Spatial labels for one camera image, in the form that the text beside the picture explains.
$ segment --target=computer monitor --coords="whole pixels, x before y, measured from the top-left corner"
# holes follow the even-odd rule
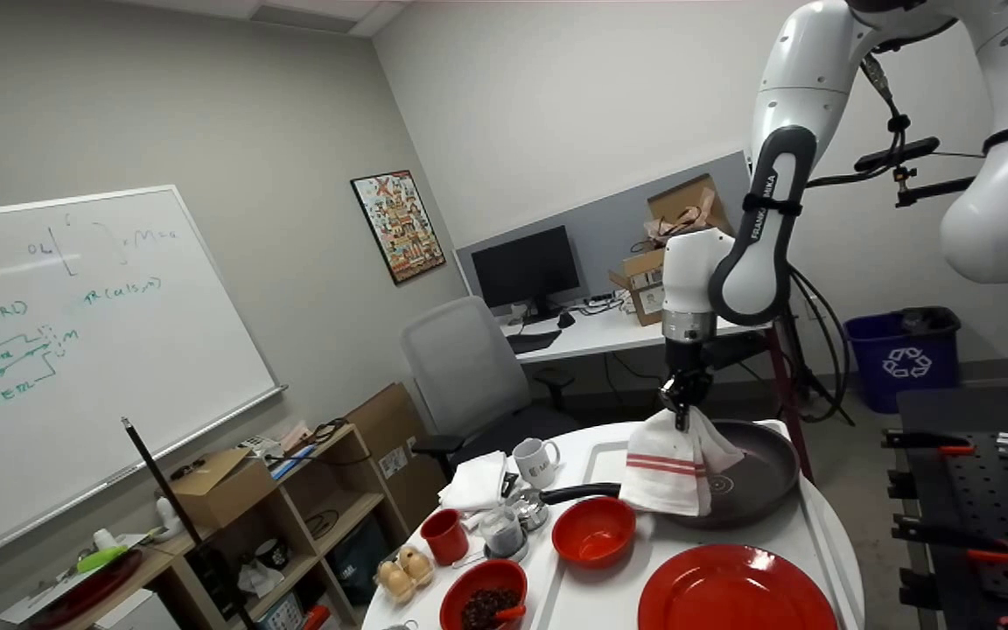
[[[528,320],[552,319],[552,293],[579,286],[566,226],[549,226],[474,253],[479,293],[491,307],[528,305]]]

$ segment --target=white wall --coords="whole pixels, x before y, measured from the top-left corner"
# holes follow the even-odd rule
[[[408,3],[379,38],[407,129],[456,246],[745,149],[766,48],[798,0]],[[962,29],[884,54],[912,135],[976,149],[988,89]],[[824,176],[884,148],[884,109],[857,79]],[[918,181],[972,160],[918,164]],[[950,199],[892,211],[889,178],[805,199],[790,258],[845,319],[950,305],[962,355],[1008,355],[1008,286],[954,275],[938,253]]]
[[[352,410],[402,376],[398,330],[462,293],[453,263],[392,286],[350,192],[386,167],[419,160],[369,43],[96,0],[0,3],[0,204],[176,181],[288,386],[203,449]],[[0,610],[99,526],[150,506],[150,489],[140,475],[0,548]]]

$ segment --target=napkin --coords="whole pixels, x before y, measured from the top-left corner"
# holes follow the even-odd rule
[[[674,425],[673,410],[663,410],[630,433],[621,495],[644,509],[702,516],[709,515],[708,475],[743,459],[745,452],[695,407],[687,411],[687,430]]]
[[[441,506],[479,509],[500,499],[505,452],[488,452],[456,468],[456,478],[437,489]]]

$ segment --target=office chair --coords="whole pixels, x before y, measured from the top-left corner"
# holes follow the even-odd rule
[[[582,425],[532,402],[528,376],[479,297],[449,302],[407,326],[402,353],[428,407],[428,438],[415,452],[446,475],[482,452],[512,452],[521,438]]]

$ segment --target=ceiling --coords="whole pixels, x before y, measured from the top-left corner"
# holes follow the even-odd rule
[[[371,38],[380,32],[408,0],[120,0],[183,13],[209,13],[251,23],[281,23],[318,34]]]

